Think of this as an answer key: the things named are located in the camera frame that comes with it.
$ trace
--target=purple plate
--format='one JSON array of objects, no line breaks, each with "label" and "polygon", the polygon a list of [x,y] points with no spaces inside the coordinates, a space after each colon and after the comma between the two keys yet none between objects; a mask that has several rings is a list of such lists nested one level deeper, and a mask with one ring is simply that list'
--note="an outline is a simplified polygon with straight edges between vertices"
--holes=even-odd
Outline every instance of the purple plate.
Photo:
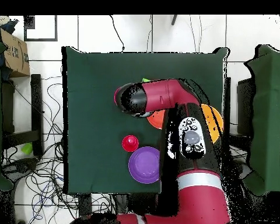
[{"label": "purple plate", "polygon": [[128,170],[140,183],[151,184],[159,179],[160,152],[153,147],[137,149],[129,158]]}]

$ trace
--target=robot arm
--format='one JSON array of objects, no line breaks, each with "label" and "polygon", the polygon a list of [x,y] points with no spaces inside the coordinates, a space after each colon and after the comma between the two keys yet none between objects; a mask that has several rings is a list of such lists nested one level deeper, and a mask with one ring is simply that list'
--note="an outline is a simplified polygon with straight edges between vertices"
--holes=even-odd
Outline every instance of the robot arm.
[{"label": "robot arm", "polygon": [[[177,79],[129,83],[120,88],[115,99],[122,112],[133,116],[144,117],[145,113],[166,109],[160,177],[162,190],[172,186],[178,190],[179,198],[178,212],[174,216],[118,214],[120,224],[229,223],[218,161],[193,90]],[[166,176],[173,176],[168,181],[176,183],[166,184]]]}]

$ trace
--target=white object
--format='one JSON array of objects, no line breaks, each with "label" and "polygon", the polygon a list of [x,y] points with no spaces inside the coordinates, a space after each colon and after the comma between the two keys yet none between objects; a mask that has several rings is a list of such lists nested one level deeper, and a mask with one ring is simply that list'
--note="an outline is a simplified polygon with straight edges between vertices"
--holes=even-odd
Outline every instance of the white object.
[{"label": "white object", "polygon": [[178,190],[191,186],[211,186],[223,191],[221,180],[218,176],[211,173],[188,173],[177,179]]},{"label": "white object", "polygon": [[185,157],[185,155],[183,154],[183,144],[184,144],[183,134],[184,134],[184,132],[195,131],[200,137],[200,141],[198,143],[196,143],[195,145],[201,146],[202,147],[201,150],[204,153],[203,155],[205,155],[206,150],[205,150],[204,137],[203,137],[202,128],[201,128],[199,121],[196,118],[187,117],[181,121],[178,128],[179,128],[178,132],[179,132],[179,139],[180,139],[180,153]]},{"label": "white object", "polygon": [[0,16],[0,26],[7,24],[10,20],[9,16]]}]

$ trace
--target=red cup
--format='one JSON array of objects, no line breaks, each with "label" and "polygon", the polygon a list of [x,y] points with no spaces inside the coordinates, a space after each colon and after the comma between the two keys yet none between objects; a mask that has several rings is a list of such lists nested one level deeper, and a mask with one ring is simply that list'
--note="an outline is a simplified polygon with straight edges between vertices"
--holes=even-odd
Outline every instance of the red cup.
[{"label": "red cup", "polygon": [[139,141],[137,137],[133,135],[125,136],[122,140],[122,147],[127,152],[134,152],[136,149],[138,149]]}]

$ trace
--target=white tile floor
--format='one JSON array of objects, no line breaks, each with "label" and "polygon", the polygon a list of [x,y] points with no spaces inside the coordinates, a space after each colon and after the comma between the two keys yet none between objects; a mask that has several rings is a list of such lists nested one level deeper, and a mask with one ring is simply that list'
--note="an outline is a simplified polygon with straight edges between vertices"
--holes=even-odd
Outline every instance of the white tile floor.
[{"label": "white tile floor", "polygon": [[[14,36],[24,39],[23,16],[11,16],[12,20],[17,19]],[[27,30],[27,38],[52,38],[54,30],[54,16],[36,16],[36,29]],[[191,23],[189,15],[178,15],[176,24],[171,25],[173,15],[154,15],[153,32],[151,30],[150,15],[114,15],[114,24],[124,43],[125,51],[130,52],[188,52],[212,53],[218,47],[228,47],[227,75],[232,79],[232,102],[230,122],[237,123],[236,107],[236,85],[237,82],[250,77],[249,70],[243,65],[244,61],[254,57],[255,47],[258,44],[270,44],[280,49],[280,16],[268,15],[192,15]],[[191,31],[191,24],[194,30],[195,41]],[[112,19],[109,16],[58,16],[58,41],[28,41],[27,47],[30,60],[31,74],[41,74],[43,78],[43,100],[51,107],[53,116],[58,111],[58,104],[48,95],[47,88],[54,83],[61,83],[61,78],[51,78],[61,75],[61,46],[71,46],[83,52],[121,51],[122,44],[113,29]],[[14,79],[16,88],[28,100],[30,95],[30,79]],[[62,107],[62,86],[50,87],[50,94]],[[51,113],[44,104],[44,116],[50,121]],[[16,92],[15,93],[15,120],[16,131],[31,129],[31,107]],[[58,113],[55,123],[63,130],[62,111]],[[236,126],[230,126],[232,132],[236,132]],[[50,130],[49,123],[44,120],[44,133]],[[57,135],[56,140],[60,141],[61,136]],[[45,147],[54,143],[54,137],[49,136]],[[25,157],[19,150],[15,159]],[[45,158],[54,157],[53,150],[49,151]],[[27,179],[28,186],[36,192],[40,190],[33,184],[31,178]],[[22,179],[16,190],[16,217],[29,222],[33,218],[32,204],[39,201],[35,192],[29,189]],[[102,200],[95,201],[100,195],[94,195],[94,203],[100,205]],[[45,207],[40,211],[43,217],[35,220],[32,224],[48,224],[54,212],[55,206]],[[68,224],[72,220],[67,209],[59,209],[52,218],[50,224]]]}]

